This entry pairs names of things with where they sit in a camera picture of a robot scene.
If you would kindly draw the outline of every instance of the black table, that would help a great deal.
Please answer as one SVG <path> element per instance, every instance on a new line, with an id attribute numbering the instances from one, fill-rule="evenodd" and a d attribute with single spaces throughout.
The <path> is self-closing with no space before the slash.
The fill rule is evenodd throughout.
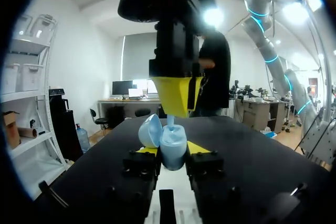
<path id="1" fill-rule="evenodd" d="M 118 125 L 55 181 L 54 191 L 70 206 L 103 209 L 111 186 L 119 197 L 145 189 L 142 180 L 130 181 L 121 172 L 128 152 L 142 147 L 138 129 L 143 121 L 129 119 Z M 223 190 L 239 186 L 246 205 L 266 206 L 278 193 L 291 192 L 300 183 L 308 185 L 311 196 L 317 195 L 328 177 L 324 168 L 226 116 L 175 119 L 175 123 L 184 126 L 189 141 L 218 151 L 224 158 Z M 48 205 L 43 195 L 38 203 Z"/>

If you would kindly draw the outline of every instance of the black chair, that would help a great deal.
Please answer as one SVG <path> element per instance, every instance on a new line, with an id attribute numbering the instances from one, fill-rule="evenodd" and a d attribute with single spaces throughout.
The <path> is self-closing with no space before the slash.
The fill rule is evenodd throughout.
<path id="1" fill-rule="evenodd" d="M 90 112 L 91 112 L 91 116 L 92 116 L 92 120 L 95 124 L 97 125 L 100 125 L 100 128 L 103 130 L 103 134 L 105 136 L 105 129 L 106 129 L 106 124 L 109 123 L 109 120 L 107 118 L 98 118 L 98 119 L 95 119 L 96 117 L 96 112 L 92 109 L 90 109 Z"/>
<path id="2" fill-rule="evenodd" d="M 149 115 L 151 113 L 150 109 L 144 108 L 144 109 L 138 109 L 135 111 L 135 116 L 136 117 L 142 117 L 142 116 L 146 116 Z"/>

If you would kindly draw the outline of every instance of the person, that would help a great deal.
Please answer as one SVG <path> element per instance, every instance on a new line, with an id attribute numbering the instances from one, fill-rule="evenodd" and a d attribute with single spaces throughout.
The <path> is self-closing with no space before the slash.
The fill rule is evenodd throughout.
<path id="1" fill-rule="evenodd" d="M 231 57 L 229 44 L 223 34 L 212 30 L 202 37 L 199 64 L 204 68 L 195 111 L 190 117 L 220 115 L 229 106 Z"/>
<path id="2" fill-rule="evenodd" d="M 308 96 L 309 96 L 311 102 L 314 104 L 313 94 L 311 93 L 311 87 L 307 87 L 307 93 L 308 93 Z"/>

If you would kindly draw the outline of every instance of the white shelving unit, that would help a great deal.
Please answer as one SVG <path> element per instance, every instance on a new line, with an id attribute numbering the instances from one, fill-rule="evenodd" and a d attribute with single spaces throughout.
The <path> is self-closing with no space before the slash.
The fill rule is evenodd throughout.
<path id="1" fill-rule="evenodd" d="M 21 136 L 21 143 L 10 151 L 11 157 L 15 158 L 18 155 L 22 154 L 23 152 L 29 150 L 30 148 L 33 148 L 34 146 L 38 145 L 39 143 L 42 143 L 43 141 L 51 138 L 52 135 L 50 132 L 46 132 L 42 134 L 41 136 L 38 136 L 37 138 L 29 138 Z"/>
<path id="2" fill-rule="evenodd" d="M 7 59 L 13 57 L 13 60 L 23 63 L 43 65 L 44 70 L 40 80 L 43 85 L 40 85 L 39 90 L 0 96 L 4 112 L 20 110 L 18 116 L 21 118 L 19 122 L 17 121 L 18 126 L 27 127 L 33 114 L 36 122 L 39 121 L 39 126 L 45 129 L 45 133 L 36 138 L 21 136 L 21 143 L 13 150 L 8 149 L 18 176 L 32 199 L 36 199 L 41 194 L 38 188 L 40 182 L 44 180 L 50 185 L 68 168 L 56 140 L 49 108 L 48 74 L 51 44 L 42 38 L 27 35 L 18 34 L 13 37 Z"/>
<path id="3" fill-rule="evenodd" d="M 1 95 L 1 102 L 9 102 L 29 97 L 37 97 L 39 95 L 44 95 L 44 91 L 40 90 L 31 90 L 31 91 L 23 91 L 23 92 L 15 92 L 9 94 Z"/>

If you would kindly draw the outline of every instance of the cardboard box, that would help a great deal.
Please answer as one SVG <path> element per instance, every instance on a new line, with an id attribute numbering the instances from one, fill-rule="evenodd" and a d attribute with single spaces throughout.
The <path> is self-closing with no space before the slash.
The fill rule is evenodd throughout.
<path id="1" fill-rule="evenodd" d="M 7 142 L 12 149 L 20 144 L 20 136 L 15 122 L 15 112 L 8 111 L 3 113 Z"/>

